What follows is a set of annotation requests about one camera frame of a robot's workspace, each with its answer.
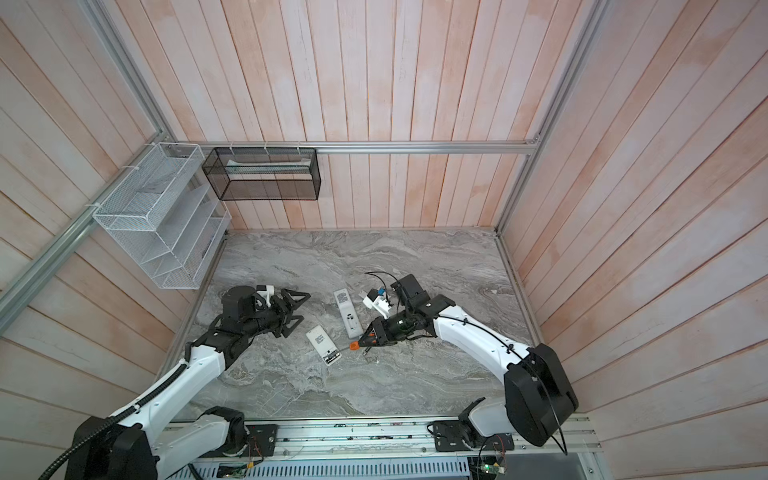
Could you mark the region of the long white remote control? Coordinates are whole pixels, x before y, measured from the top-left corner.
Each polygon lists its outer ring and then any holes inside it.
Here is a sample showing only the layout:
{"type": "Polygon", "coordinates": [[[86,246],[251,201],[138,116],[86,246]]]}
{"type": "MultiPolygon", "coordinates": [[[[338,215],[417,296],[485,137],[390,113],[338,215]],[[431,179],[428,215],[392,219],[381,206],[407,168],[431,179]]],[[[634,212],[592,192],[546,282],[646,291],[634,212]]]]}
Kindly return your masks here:
{"type": "Polygon", "coordinates": [[[348,290],[344,288],[335,291],[334,298],[348,337],[350,339],[359,338],[363,334],[363,329],[348,290]]]}

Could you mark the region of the short white remote control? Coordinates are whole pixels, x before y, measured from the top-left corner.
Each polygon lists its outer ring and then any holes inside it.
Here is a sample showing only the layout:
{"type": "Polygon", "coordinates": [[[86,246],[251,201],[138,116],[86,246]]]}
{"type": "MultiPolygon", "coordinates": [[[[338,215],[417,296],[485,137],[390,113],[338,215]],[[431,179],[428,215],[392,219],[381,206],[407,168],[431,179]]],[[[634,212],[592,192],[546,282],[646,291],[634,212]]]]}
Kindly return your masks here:
{"type": "Polygon", "coordinates": [[[312,328],[306,333],[306,337],[326,365],[332,365],[341,357],[341,351],[322,326],[312,328]]]}

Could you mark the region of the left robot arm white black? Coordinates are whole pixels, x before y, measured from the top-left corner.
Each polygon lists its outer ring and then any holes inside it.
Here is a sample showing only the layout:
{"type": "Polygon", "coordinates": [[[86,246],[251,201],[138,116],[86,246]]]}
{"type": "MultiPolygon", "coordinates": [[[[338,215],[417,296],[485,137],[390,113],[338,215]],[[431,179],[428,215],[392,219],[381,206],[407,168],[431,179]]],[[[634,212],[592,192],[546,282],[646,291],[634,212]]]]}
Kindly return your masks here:
{"type": "Polygon", "coordinates": [[[222,296],[221,314],[186,345],[176,367],[110,416],[84,421],[43,478],[64,467],[68,479],[165,479],[209,453],[238,457],[253,452],[244,414],[228,407],[212,407],[179,430],[166,428],[257,336],[289,337],[303,320],[296,311],[309,297],[264,285],[230,288],[222,296]]]}

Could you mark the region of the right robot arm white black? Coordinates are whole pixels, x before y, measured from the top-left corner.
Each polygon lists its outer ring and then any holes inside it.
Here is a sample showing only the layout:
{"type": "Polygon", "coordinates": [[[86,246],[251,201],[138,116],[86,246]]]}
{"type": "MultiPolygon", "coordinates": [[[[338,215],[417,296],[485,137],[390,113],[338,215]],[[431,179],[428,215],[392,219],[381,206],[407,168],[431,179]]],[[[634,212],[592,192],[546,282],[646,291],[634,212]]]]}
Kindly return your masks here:
{"type": "Polygon", "coordinates": [[[351,349],[439,339],[470,355],[504,388],[503,396],[481,397],[454,420],[431,423],[428,431],[437,450],[480,451],[490,440],[509,448],[513,435],[536,447],[548,440],[560,448],[566,446],[562,426],[576,412],[579,401],[552,348],[528,346],[503,336],[452,299],[429,295],[412,274],[370,291],[364,302],[378,315],[351,343],[351,349]]]}

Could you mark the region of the aluminium rail base frame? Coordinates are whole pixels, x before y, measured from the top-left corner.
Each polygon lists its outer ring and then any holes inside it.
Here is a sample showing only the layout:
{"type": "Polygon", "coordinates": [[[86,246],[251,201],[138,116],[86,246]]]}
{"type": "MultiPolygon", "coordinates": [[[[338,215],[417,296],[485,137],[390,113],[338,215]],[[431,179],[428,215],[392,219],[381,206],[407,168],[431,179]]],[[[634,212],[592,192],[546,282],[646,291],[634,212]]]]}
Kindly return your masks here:
{"type": "Polygon", "coordinates": [[[165,479],[609,479],[590,421],[562,427],[566,446],[438,452],[427,425],[449,417],[253,421],[279,426],[272,457],[199,457],[165,479]]]}

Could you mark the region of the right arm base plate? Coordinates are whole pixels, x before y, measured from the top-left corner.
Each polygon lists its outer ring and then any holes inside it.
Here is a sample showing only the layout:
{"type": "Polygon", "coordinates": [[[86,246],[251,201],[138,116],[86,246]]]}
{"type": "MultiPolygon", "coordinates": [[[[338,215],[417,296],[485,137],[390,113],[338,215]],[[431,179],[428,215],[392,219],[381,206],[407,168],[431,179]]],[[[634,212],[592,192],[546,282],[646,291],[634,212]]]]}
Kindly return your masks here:
{"type": "Polygon", "coordinates": [[[482,436],[468,421],[439,420],[429,423],[427,431],[432,435],[438,452],[460,452],[492,448],[497,451],[513,451],[514,441],[509,434],[482,436]]]}

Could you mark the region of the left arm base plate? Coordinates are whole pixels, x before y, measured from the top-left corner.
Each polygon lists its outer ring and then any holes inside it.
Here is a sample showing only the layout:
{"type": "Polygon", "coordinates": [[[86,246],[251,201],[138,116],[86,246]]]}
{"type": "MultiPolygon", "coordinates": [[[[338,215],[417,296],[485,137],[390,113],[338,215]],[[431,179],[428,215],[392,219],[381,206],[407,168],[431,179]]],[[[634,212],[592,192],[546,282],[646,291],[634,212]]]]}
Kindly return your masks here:
{"type": "Polygon", "coordinates": [[[230,427],[222,446],[207,453],[209,457],[256,457],[274,455],[277,424],[242,424],[230,427]]]}

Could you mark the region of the horizontal aluminium wall rail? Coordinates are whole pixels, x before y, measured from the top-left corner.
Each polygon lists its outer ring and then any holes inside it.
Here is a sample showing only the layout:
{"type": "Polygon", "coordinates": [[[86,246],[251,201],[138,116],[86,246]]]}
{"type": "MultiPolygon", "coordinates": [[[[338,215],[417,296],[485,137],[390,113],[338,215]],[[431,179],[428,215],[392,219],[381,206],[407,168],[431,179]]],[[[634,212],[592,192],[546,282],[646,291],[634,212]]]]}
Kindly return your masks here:
{"type": "Polygon", "coordinates": [[[203,150],[217,147],[257,148],[268,151],[314,149],[318,154],[532,154],[539,145],[527,141],[261,141],[196,142],[203,150]]]}

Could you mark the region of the left aluminium wall rail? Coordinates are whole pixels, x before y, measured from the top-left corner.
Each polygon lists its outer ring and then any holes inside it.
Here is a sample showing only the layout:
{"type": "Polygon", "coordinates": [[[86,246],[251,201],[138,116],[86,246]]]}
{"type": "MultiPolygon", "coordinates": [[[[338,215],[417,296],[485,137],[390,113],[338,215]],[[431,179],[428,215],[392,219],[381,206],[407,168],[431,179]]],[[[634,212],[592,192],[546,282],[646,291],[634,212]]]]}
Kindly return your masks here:
{"type": "Polygon", "coordinates": [[[91,200],[87,201],[80,213],[57,234],[1,293],[1,334],[17,320],[59,269],[69,260],[78,247],[97,226],[95,212],[113,191],[138,168],[146,154],[169,134],[163,130],[150,137],[139,148],[127,165],[121,166],[114,177],[91,200]]]}

